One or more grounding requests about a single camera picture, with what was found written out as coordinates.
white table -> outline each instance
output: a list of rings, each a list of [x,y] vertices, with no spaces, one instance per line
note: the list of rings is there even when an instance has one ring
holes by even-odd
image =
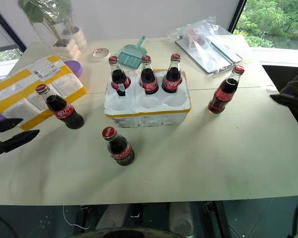
[[[136,40],[89,43],[81,77],[89,93],[73,105],[86,118],[79,130],[54,117],[37,126],[31,142],[0,155],[0,204],[74,205],[164,201],[229,200],[298,195],[298,124],[288,108],[264,88],[262,66],[246,59],[240,87],[220,115],[206,106],[229,74],[207,76],[168,39],[147,39],[154,68],[166,68],[179,52],[192,109],[179,125],[117,128],[136,159],[127,167],[110,158],[101,131],[115,126],[103,113],[109,65],[89,63],[98,47],[111,52]],[[43,55],[30,47],[16,67]],[[2,135],[7,138],[17,128]]]

cola bottle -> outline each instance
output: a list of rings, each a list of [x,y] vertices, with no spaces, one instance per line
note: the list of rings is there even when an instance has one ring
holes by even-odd
[[[141,86],[144,88],[145,94],[154,94],[159,90],[158,82],[151,66],[151,57],[143,56]]]
[[[125,90],[130,86],[131,80],[121,68],[117,56],[111,56],[109,64],[111,66],[111,86],[117,91],[119,96],[125,96]]]
[[[208,104],[208,110],[211,113],[219,114],[225,109],[226,104],[231,101],[237,90],[239,79],[243,72],[244,68],[242,66],[235,66],[231,75],[220,84],[213,100]]]
[[[117,131],[109,126],[103,130],[103,138],[108,142],[107,148],[110,156],[122,166],[129,165],[134,160],[134,151],[130,143],[123,136],[117,134]]]
[[[179,67],[180,55],[171,55],[171,63],[166,77],[163,79],[162,88],[167,93],[175,93],[178,86],[182,83]]]
[[[43,96],[54,115],[65,122],[70,129],[79,129],[84,125],[84,118],[64,98],[53,93],[45,84],[36,87],[36,92]]]

white foam tray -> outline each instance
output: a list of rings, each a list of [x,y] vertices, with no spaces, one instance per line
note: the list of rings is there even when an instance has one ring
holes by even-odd
[[[121,97],[111,86],[111,75],[105,94],[105,115],[119,127],[158,126],[179,124],[190,111],[191,104],[186,85],[185,73],[182,71],[182,83],[176,93],[166,93],[162,89],[162,80],[167,71],[155,70],[159,90],[146,95],[140,86],[141,70],[126,72],[131,79],[125,96]]]

plant pot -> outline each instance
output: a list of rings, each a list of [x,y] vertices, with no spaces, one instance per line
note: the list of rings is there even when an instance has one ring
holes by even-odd
[[[60,57],[62,61],[77,60],[80,57],[80,50],[74,39],[58,40],[52,45],[52,52]]]
[[[86,47],[87,41],[84,36],[83,30],[80,27],[74,26],[74,33],[70,33],[68,30],[64,30],[62,32],[62,37],[64,39],[74,39],[76,42],[76,45],[80,50]]]

wire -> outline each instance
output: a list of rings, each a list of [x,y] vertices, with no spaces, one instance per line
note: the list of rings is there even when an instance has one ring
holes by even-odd
[[[297,233],[298,233],[298,204],[293,214],[292,236],[294,237]]]
[[[15,238],[19,238],[18,233],[15,231],[15,229],[5,220],[0,216],[0,221],[5,224],[5,226],[9,229],[9,231],[13,234]]]
[[[76,227],[79,227],[79,228],[84,229],[84,230],[88,230],[88,229],[90,228],[90,226],[89,226],[89,227],[81,227],[81,226],[78,225],[78,224],[72,224],[72,223],[69,223],[68,220],[67,220],[66,217],[65,217],[64,206],[63,206],[63,216],[64,216],[64,219],[65,219],[65,221],[67,222],[67,224],[69,224],[69,225],[71,225],[71,226],[76,226]]]

